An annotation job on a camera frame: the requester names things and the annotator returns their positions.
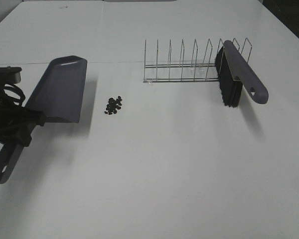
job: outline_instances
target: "metal dish rack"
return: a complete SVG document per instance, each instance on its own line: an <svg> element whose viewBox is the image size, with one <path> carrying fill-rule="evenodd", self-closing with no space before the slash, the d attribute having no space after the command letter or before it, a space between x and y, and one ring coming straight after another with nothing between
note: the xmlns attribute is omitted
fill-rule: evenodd
<svg viewBox="0 0 299 239"><path fill-rule="evenodd" d="M245 38L244 44L240 51L240 44L237 39L233 39L238 51L243 55L246 43L248 43L250 50L246 54L245 60L249 62L249 58L252 51L252 44L248 38ZM223 40L220 38L216 54L223 46ZM213 45L210 39L207 41L207 45L200 59L198 54L197 40L194 40L191 60L185 61L185 44L184 40L181 41L180 54L178 54L179 60L172 61L172 46L171 40L169 40L168 58L166 64L158 63L158 40L156 50L156 62L154 64L148 64L146 62L146 50L147 41L145 40L144 48L144 83L166 83L166 82L215 82L218 81L218 75L215 67L214 60L211 61L213 55Z"/></svg>

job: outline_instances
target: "dustpan handle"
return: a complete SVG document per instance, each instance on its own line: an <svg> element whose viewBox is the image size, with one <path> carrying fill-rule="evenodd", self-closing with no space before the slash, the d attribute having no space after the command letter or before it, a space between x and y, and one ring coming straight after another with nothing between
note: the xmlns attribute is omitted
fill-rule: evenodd
<svg viewBox="0 0 299 239"><path fill-rule="evenodd" d="M226 40L224 42L225 56L231 75L235 81L241 81L249 96L254 102L265 104L268 101L268 91L251 69L234 44Z"/></svg>
<svg viewBox="0 0 299 239"><path fill-rule="evenodd" d="M7 142L0 150L0 184L10 177L23 150L23 146L14 142Z"/></svg>

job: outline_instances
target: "dustpan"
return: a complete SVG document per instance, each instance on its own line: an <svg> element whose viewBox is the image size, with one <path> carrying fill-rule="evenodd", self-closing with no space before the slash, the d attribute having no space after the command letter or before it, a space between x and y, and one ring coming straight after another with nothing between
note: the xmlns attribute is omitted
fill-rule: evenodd
<svg viewBox="0 0 299 239"><path fill-rule="evenodd" d="M29 146L30 134L37 125L79 122L86 69L87 61L77 56L52 60L22 107L24 95L14 85L20 82L21 68L0 68L0 142L3 143L0 184L10 177L23 148ZM8 96L4 90L14 92L20 99Z"/></svg>

